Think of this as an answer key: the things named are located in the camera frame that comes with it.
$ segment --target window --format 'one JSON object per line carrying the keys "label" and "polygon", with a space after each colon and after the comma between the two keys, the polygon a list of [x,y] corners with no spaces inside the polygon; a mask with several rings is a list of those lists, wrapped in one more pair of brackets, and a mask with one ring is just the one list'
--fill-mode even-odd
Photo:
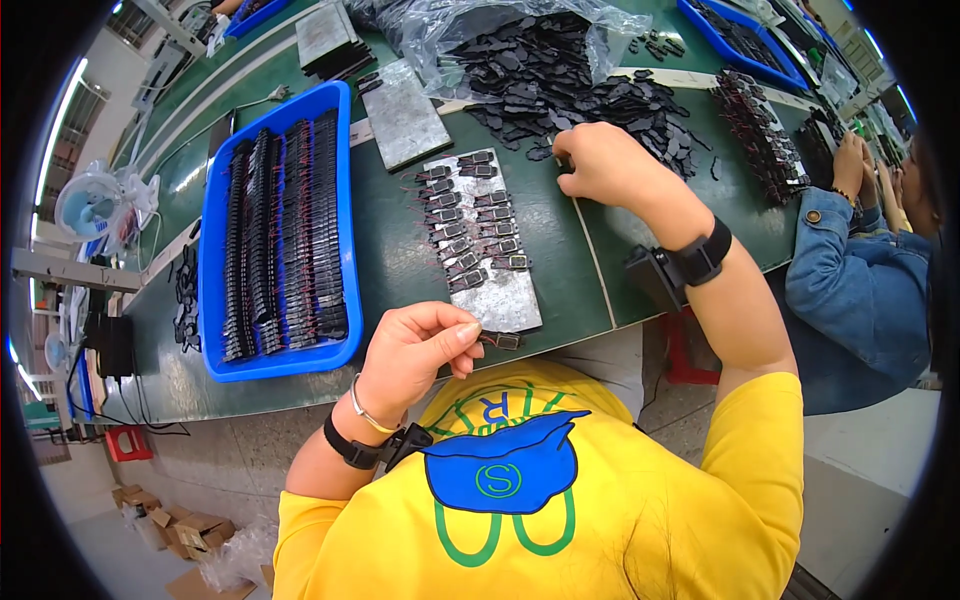
{"label": "window", "polygon": [[77,86],[66,116],[57,134],[54,152],[50,156],[50,167],[47,169],[47,179],[43,182],[43,198],[36,208],[37,218],[48,223],[54,222],[54,206],[57,205],[57,196],[73,177],[80,166],[78,165],[80,152],[84,149],[90,130],[93,128],[100,110],[110,94],[96,84],[81,80]]}
{"label": "window", "polygon": [[[158,0],[164,9],[170,10],[175,0]],[[120,10],[107,19],[107,27],[134,48],[139,49],[156,23],[133,2],[120,3]]]}

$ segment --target blue plastic tray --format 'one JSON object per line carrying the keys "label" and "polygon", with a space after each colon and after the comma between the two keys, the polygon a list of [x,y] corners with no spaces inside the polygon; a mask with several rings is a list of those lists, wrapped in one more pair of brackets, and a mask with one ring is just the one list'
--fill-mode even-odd
{"label": "blue plastic tray", "polygon": [[[337,113],[337,231],[340,234],[340,269],[347,305],[347,338],[312,348],[285,349],[269,356],[224,362],[224,317],[227,310],[224,283],[224,246],[227,238],[227,193],[229,163],[233,148],[244,139],[256,139],[268,128],[283,133],[301,119],[315,119],[329,108]],[[353,221],[350,211],[350,88],[343,82],[327,82],[303,92],[274,108],[232,135],[217,151],[207,170],[203,229],[198,261],[199,325],[204,363],[210,376],[222,383],[279,377],[303,372],[331,371],[343,367],[353,356],[363,336],[363,313],[353,253]]]}
{"label": "blue plastic tray", "polygon": [[790,61],[790,58],[786,56],[786,53],[780,48],[780,45],[773,39],[773,37],[767,33],[765,27],[754,21],[752,18],[747,16],[742,12],[735,11],[730,7],[718,4],[716,2],[710,2],[710,0],[700,0],[707,6],[711,7],[716,11],[717,14],[724,17],[728,21],[734,23],[739,23],[744,25],[747,28],[754,31],[763,43],[766,44],[767,48],[770,50],[770,53],[774,55],[774,58],[777,59],[777,62],[780,63],[780,68],[783,69],[783,72],[776,71],[765,64],[761,64],[753,59],[748,59],[743,56],[736,50],[731,48],[730,44],[720,36],[720,34],[713,29],[713,27],[707,22],[707,20],[694,9],[686,0],[677,0],[677,8],[680,9],[680,12],[686,15],[686,18],[690,19],[693,25],[699,29],[704,36],[707,38],[707,41],[710,42],[710,45],[716,48],[716,51],[720,53],[721,58],[726,62],[729,62],[731,65],[735,66],[744,73],[749,73],[754,77],[761,79],[765,82],[770,82],[772,84],[780,84],[785,87],[794,87],[799,89],[807,89],[806,81],[804,77],[800,74],[800,71],[797,70],[797,67]]}
{"label": "blue plastic tray", "polygon": [[[236,14],[240,13],[241,10],[249,3],[251,0],[247,0],[240,8],[237,9]],[[250,32],[251,29],[263,23],[270,17],[274,16],[278,12],[282,11],[288,4],[293,2],[293,0],[274,0],[267,6],[263,7],[259,11],[251,14],[242,21],[237,21],[235,19],[230,20],[230,24],[227,25],[227,29],[224,31],[224,37],[243,37]]]}

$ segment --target hand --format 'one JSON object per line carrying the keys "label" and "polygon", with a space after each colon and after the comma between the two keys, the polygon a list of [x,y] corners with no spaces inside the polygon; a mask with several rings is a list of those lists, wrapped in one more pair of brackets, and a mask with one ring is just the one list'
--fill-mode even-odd
{"label": "hand", "polygon": [[385,426],[402,422],[444,363],[461,379],[473,371],[473,359],[484,356],[477,342],[481,329],[473,315],[446,302],[388,310],[373,333],[356,383],[362,406]]}
{"label": "hand", "polygon": [[847,194],[852,201],[863,183],[863,162],[870,156],[867,142],[854,132],[846,132],[840,148],[833,156],[833,187]]}
{"label": "hand", "polygon": [[876,205],[876,174],[874,157],[870,154],[870,146],[863,144],[863,182],[860,183],[860,205],[864,208],[873,208]]}
{"label": "hand", "polygon": [[558,133],[553,154],[570,157],[575,171],[560,175],[557,183],[572,198],[625,206],[641,219],[650,204],[676,202],[682,195],[696,199],[683,180],[609,123],[582,123]]}
{"label": "hand", "polygon": [[903,208],[903,200],[901,199],[903,196],[903,169],[899,167],[894,169],[892,184],[894,188],[894,199],[897,200],[897,206],[899,208]]}

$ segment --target fluorescent light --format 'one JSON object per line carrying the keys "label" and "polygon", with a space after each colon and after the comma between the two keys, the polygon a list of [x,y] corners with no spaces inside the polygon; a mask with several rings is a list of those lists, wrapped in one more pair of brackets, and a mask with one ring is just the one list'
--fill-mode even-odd
{"label": "fluorescent light", "polygon": [[26,383],[27,387],[30,388],[30,391],[34,393],[34,396],[36,397],[36,401],[42,402],[43,398],[40,397],[40,392],[36,388],[36,385],[34,385],[34,381],[27,374],[27,370],[23,368],[23,365],[19,365],[19,364],[16,366],[16,369],[20,371],[20,376],[23,377],[24,383]]}
{"label": "fluorescent light", "polygon": [[13,359],[13,362],[17,365],[20,364],[20,357],[16,355],[16,349],[13,347],[13,340],[7,338],[7,348],[10,349],[10,358]]}
{"label": "fluorescent light", "polygon": [[903,93],[903,88],[900,85],[897,85],[897,91],[900,93],[900,97],[903,99],[903,103],[906,104],[906,109],[910,111],[910,116],[913,117],[913,120],[917,120],[917,113],[913,111],[913,107],[910,106],[910,101],[906,99],[906,94]]}
{"label": "fluorescent light", "polygon": [[57,117],[54,119],[54,127],[50,130],[50,138],[47,140],[47,150],[43,153],[43,162],[40,164],[40,177],[36,181],[36,196],[34,204],[40,206],[43,200],[43,183],[47,180],[47,169],[50,168],[50,158],[54,153],[54,144],[57,143],[57,136],[60,134],[60,126],[63,125],[63,119],[66,117],[66,110],[73,100],[73,94],[77,91],[77,85],[80,84],[80,77],[86,69],[86,58],[80,59],[77,70],[74,71],[70,83],[67,84],[66,94],[63,95],[63,101],[60,102],[60,109],[57,111]]}
{"label": "fluorescent light", "polygon": [[870,32],[863,30],[863,33],[866,34],[867,39],[870,40],[870,43],[874,44],[874,50],[876,50],[876,55],[880,57],[880,60],[883,60],[883,52],[880,51],[880,47],[876,45],[876,40],[873,36],[870,35]]}

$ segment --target white fan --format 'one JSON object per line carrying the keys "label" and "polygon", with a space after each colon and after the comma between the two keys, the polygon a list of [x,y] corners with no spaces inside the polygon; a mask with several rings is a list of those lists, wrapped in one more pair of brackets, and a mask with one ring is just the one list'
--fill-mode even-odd
{"label": "white fan", "polygon": [[43,342],[43,357],[47,359],[47,366],[52,372],[66,372],[66,343],[56,331],[50,332]]}
{"label": "white fan", "polygon": [[92,242],[115,231],[126,239],[126,232],[118,229],[136,228],[137,211],[156,211],[158,176],[148,185],[130,167],[115,174],[105,167],[104,161],[94,160],[86,171],[68,181],[57,197],[54,220],[75,242]]}

